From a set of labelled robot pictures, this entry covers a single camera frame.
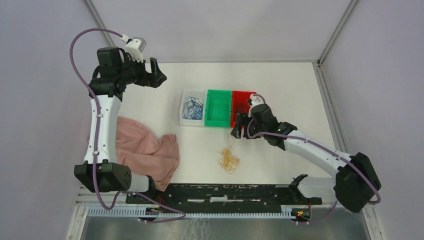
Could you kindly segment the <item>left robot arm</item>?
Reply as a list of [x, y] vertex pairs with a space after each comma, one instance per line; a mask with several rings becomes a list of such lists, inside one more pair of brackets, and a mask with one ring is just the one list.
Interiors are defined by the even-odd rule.
[[150, 58], [151, 71], [145, 60], [120, 47], [97, 50], [98, 66], [94, 69], [90, 87], [91, 127], [88, 148], [83, 163], [74, 166], [74, 176], [90, 192], [138, 192], [149, 204], [156, 200], [157, 189], [149, 175], [131, 172], [118, 163], [116, 132], [123, 94], [128, 85], [158, 88], [167, 80], [156, 58]]

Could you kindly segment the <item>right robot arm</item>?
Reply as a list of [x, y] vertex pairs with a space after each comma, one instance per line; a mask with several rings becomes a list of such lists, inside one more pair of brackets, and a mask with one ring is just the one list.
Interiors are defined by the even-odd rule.
[[330, 149], [300, 131], [289, 122], [278, 121], [267, 104], [239, 113], [231, 131], [236, 139], [259, 139], [283, 151], [300, 156], [328, 174], [296, 177], [289, 189], [289, 199], [302, 204], [308, 198], [338, 202], [347, 210], [359, 213], [368, 204], [379, 204], [382, 185], [369, 157]]

